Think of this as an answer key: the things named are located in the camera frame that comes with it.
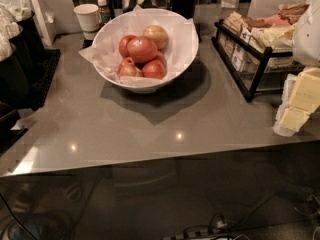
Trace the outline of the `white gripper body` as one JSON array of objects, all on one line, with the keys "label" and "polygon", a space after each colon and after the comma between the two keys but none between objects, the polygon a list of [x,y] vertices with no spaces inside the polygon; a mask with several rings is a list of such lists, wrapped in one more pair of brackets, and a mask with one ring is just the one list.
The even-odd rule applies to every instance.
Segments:
[{"label": "white gripper body", "polygon": [[306,0],[307,10],[293,34],[293,57],[304,66],[320,66],[320,0]]}]

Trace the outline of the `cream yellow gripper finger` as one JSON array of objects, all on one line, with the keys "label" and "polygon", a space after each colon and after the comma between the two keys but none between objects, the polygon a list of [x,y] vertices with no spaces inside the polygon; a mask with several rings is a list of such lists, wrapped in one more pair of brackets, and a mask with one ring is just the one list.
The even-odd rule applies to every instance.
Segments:
[{"label": "cream yellow gripper finger", "polygon": [[284,84],[273,130],[291,137],[320,106],[320,69],[306,67],[297,76],[289,74]]}]

